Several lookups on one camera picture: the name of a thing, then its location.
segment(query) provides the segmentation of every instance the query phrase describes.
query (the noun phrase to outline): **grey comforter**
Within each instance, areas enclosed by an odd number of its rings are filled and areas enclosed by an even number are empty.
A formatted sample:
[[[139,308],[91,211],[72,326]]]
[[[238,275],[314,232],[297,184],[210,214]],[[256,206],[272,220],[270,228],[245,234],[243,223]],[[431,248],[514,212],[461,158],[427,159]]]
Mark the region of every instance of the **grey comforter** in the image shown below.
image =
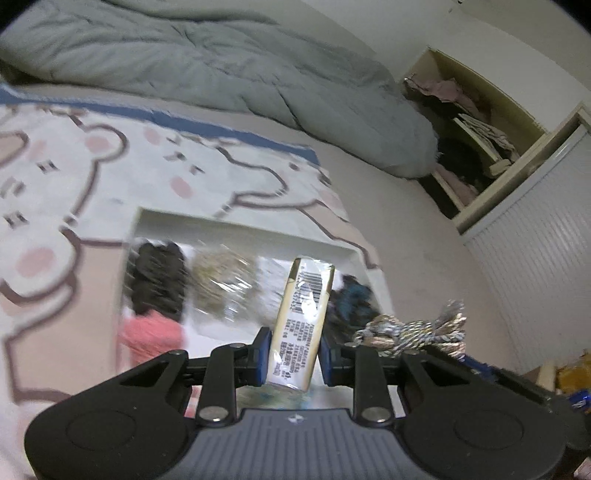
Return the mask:
[[[0,59],[52,82],[269,117],[394,175],[433,168],[431,124],[379,63],[261,19],[141,5],[39,0],[0,35]]]

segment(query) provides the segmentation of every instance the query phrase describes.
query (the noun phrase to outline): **twisted rope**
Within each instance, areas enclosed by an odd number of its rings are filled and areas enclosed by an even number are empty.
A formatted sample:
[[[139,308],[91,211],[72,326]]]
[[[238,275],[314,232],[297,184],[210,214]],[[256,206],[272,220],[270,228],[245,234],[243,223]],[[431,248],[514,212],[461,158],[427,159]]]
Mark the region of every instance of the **twisted rope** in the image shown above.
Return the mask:
[[[463,302],[450,300],[434,322],[403,323],[393,315],[378,315],[355,333],[353,343],[372,346],[381,355],[391,357],[404,350],[436,345],[448,355],[460,358],[466,352],[465,323]]]

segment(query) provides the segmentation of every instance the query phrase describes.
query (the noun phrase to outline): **pink clothes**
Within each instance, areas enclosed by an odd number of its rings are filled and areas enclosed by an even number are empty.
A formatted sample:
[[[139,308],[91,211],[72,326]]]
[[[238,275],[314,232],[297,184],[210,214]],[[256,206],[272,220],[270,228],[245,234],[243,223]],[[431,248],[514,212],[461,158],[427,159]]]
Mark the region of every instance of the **pink clothes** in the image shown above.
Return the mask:
[[[468,95],[464,93],[462,87],[455,79],[449,80],[415,80],[414,78],[405,79],[407,85],[423,95],[435,96],[442,102],[455,103],[465,112],[469,113],[478,120],[485,121],[484,115],[480,113],[476,104]]]
[[[183,348],[183,327],[150,310],[145,316],[126,319],[119,340],[131,350],[131,362],[136,367],[169,350]]]

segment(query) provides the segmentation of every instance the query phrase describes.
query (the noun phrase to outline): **ribbed panel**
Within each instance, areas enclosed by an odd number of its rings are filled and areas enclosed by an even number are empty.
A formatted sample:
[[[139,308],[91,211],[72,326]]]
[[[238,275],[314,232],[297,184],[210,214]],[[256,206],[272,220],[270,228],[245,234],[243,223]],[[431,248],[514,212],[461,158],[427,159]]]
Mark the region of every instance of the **ribbed panel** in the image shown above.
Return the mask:
[[[247,410],[202,431],[160,480],[435,480],[392,432],[351,421],[346,410]]]
[[[591,349],[591,135],[582,129],[547,161],[558,160],[550,171],[540,167],[482,220],[484,228],[465,236],[522,371]]]

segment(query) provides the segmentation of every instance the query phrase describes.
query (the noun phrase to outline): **clear plastic bag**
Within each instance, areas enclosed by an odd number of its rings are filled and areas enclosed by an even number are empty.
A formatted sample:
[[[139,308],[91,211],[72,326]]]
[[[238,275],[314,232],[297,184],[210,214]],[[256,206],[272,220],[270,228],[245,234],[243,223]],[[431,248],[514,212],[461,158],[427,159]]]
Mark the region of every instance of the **clear plastic bag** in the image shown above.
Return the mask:
[[[135,238],[129,249],[124,304],[135,314],[156,310],[179,322],[183,313],[188,272],[186,249],[171,241]]]
[[[258,289],[250,303],[248,317],[260,326],[273,330],[290,274],[291,262],[258,257],[256,265]]]
[[[191,275],[199,310],[231,322],[247,316],[258,289],[254,258],[224,247],[201,249],[193,258]]]

